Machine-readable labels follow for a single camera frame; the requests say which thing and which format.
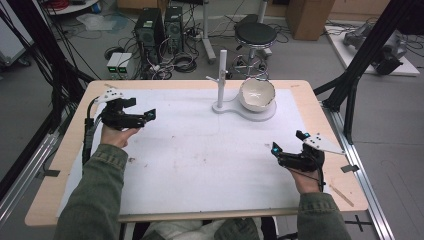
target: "human hand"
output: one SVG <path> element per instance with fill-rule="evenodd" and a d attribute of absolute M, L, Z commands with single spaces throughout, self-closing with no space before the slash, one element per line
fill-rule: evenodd
<path fill-rule="evenodd" d="M 123 148 L 128 145 L 128 139 L 139 130 L 140 128 L 129 128 L 125 131 L 119 131 L 103 125 L 100 143 Z"/>
<path fill-rule="evenodd" d="M 292 174 L 296 183 L 297 191 L 300 194 L 320 192 L 317 170 L 313 172 L 300 172 L 291 168 L 288 170 Z"/>

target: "person's left hand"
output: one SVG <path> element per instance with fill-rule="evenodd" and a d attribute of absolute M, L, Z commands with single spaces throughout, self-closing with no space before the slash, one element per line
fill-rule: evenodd
<path fill-rule="evenodd" d="M 118 131 L 116 129 L 103 125 L 100 143 L 123 148 L 128 145 L 128 139 L 132 135 L 136 134 L 139 130 L 140 128 L 129 128 L 125 131 Z"/>

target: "black tape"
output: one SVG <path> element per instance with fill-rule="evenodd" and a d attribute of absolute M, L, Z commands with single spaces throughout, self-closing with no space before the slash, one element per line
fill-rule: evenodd
<path fill-rule="evenodd" d="M 362 228 L 362 225 L 369 225 L 369 226 L 372 226 L 373 225 L 372 222 L 362 222 L 362 221 L 359 221 L 358 215 L 355 215 L 355 218 L 356 218 L 356 221 L 345 221 L 345 224 L 356 224 L 356 225 L 358 225 L 359 230 L 361 230 L 361 232 L 364 231 L 364 229 Z"/>
<path fill-rule="evenodd" d="M 356 171 L 359 170 L 359 167 L 356 166 L 356 165 L 347 165 L 347 166 L 342 167 L 341 169 L 344 173 L 347 173 L 347 172 L 350 172 L 350 171 L 356 172 Z"/>
<path fill-rule="evenodd" d="M 47 177 L 57 177 L 59 176 L 60 171 L 59 170 L 46 170 L 44 172 L 44 176 Z"/>

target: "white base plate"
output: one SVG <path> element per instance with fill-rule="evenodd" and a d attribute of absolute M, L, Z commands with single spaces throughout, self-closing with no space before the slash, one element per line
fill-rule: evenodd
<path fill-rule="evenodd" d="M 223 101 L 221 108 L 218 107 L 218 102 L 215 102 L 212 105 L 212 109 L 218 114 L 237 113 L 238 115 L 244 117 L 247 120 L 253 122 L 263 122 L 269 120 L 275 115 L 275 112 L 277 111 L 277 103 L 275 103 L 275 101 L 272 101 L 267 110 L 263 112 L 253 112 L 241 105 L 239 101 L 239 95 L 237 95 L 233 100 Z"/>

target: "cardboard box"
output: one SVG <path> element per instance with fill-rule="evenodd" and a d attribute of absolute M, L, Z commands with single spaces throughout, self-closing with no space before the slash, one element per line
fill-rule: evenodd
<path fill-rule="evenodd" d="M 378 18 L 389 2 L 390 0 L 336 0 L 329 18 L 353 21 Z"/>
<path fill-rule="evenodd" d="M 325 22 L 335 0 L 290 1 L 286 21 L 292 36 L 297 40 L 316 41 L 322 34 Z"/>
<path fill-rule="evenodd" d="M 286 15 L 287 5 L 273 4 L 268 1 L 266 6 L 265 15 L 272 17 L 284 17 Z"/>
<path fill-rule="evenodd" d="M 143 8 L 160 8 L 162 14 L 165 13 L 168 0 L 118 0 L 118 8 L 121 10 L 137 12 Z"/>

